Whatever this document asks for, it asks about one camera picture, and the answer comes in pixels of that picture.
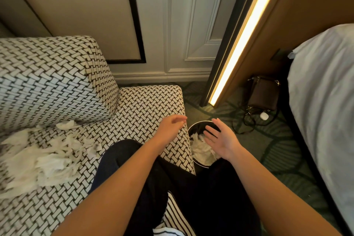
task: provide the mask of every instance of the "green carpet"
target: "green carpet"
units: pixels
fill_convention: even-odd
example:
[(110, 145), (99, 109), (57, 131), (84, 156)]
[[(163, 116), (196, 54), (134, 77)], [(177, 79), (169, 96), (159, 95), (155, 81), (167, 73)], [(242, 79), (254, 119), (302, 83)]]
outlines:
[[(206, 82), (169, 82), (125, 86), (164, 84), (175, 84), (182, 88), (188, 127), (198, 121), (220, 118), (230, 127), (233, 121), (234, 126), (240, 128), (240, 131), (249, 129), (242, 123), (244, 115), (244, 111), (240, 108), (242, 89), (235, 91), (218, 108), (213, 108), (211, 105), (199, 106)], [(237, 138), (272, 174), (312, 206), (334, 227), (338, 228), (281, 112), (277, 119), (268, 126), (258, 126), (253, 132), (237, 135)]]

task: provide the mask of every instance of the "hand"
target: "hand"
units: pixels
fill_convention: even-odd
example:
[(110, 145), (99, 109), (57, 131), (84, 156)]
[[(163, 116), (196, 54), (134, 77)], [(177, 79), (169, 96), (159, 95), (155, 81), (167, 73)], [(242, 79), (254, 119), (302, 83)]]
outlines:
[(205, 141), (221, 158), (231, 162), (232, 158), (236, 156), (237, 149), (241, 147), (241, 144), (237, 140), (234, 132), (225, 123), (214, 118), (212, 121), (219, 127), (221, 132), (210, 126), (206, 126), (205, 128), (209, 132), (204, 131)]
[(186, 121), (187, 117), (182, 115), (172, 115), (162, 119), (153, 137), (163, 146), (161, 151), (176, 138)]

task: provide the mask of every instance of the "black and white striped fabric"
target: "black and white striped fabric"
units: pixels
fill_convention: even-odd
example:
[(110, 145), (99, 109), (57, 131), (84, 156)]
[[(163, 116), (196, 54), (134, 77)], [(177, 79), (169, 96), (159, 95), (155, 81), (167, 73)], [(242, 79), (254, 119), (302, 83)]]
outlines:
[[(182, 90), (179, 86), (141, 86), (121, 88), (117, 112), (102, 122), (87, 123), (79, 127), (79, 139), (93, 138), (101, 143), (103, 150), (122, 139), (134, 139), (144, 143), (153, 136), (163, 117), (185, 114)], [(31, 144), (47, 147), (48, 141), (71, 131), (46, 128), (32, 133)], [(167, 161), (193, 174), (194, 165), (187, 128), (163, 151)], [(88, 159), (84, 153), (79, 172), (81, 177), (73, 183), (38, 188), (14, 199), (0, 200), (0, 235), (51, 235), (86, 196), (100, 160)], [(0, 186), (7, 179), (0, 168)]]
[(0, 133), (74, 119), (103, 121), (119, 88), (88, 36), (0, 39)]
[(162, 218), (161, 224), (153, 229), (154, 235), (167, 236), (195, 236), (195, 232), (183, 213), (179, 209), (177, 202), (171, 192)]

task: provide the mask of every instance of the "mattress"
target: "mattress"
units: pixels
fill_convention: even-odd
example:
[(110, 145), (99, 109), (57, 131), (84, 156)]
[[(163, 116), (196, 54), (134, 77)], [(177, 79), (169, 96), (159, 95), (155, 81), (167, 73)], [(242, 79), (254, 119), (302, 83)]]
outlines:
[[(162, 118), (171, 114), (185, 114), (179, 86), (121, 88), (118, 110), (113, 118), (83, 125), (79, 134), (101, 143), (103, 150), (99, 154), (102, 155), (110, 145), (122, 139), (144, 143), (153, 136)], [(70, 131), (47, 128), (34, 132), (29, 140), (47, 147), (50, 139), (67, 133)], [(161, 156), (195, 174), (187, 127), (181, 129)], [(99, 162), (88, 159), (84, 153), (79, 169), (81, 177), (73, 183), (38, 188), (29, 194), (0, 200), (0, 235), (51, 235), (65, 216), (86, 198)], [(4, 168), (0, 168), (0, 181), (4, 188)]]
[(294, 50), (289, 104), (341, 215), (354, 232), (354, 24)]

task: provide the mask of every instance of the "handbag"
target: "handbag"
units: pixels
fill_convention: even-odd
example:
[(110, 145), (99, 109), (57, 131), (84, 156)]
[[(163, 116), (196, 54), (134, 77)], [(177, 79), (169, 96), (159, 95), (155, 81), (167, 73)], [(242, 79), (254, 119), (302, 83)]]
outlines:
[[(279, 93), (280, 93), (280, 83), (278, 80), (265, 77), (265, 76), (257, 76), (252, 77), (248, 81), (248, 85), (252, 84), (251, 87), (246, 87), (246, 92), (244, 97), (247, 101), (245, 114), (243, 116), (243, 123), (246, 126), (252, 127), (249, 131), (238, 132), (234, 128), (234, 124), (232, 122), (232, 128), (237, 134), (246, 134), (252, 132), (256, 126), (267, 126), (271, 124), (279, 114), (279, 108), (277, 106)], [(254, 114), (260, 114), (262, 112), (270, 112), (276, 111), (273, 118), (267, 123), (257, 124), (254, 119)], [(246, 121), (246, 117), (251, 119), (251, 122)]]

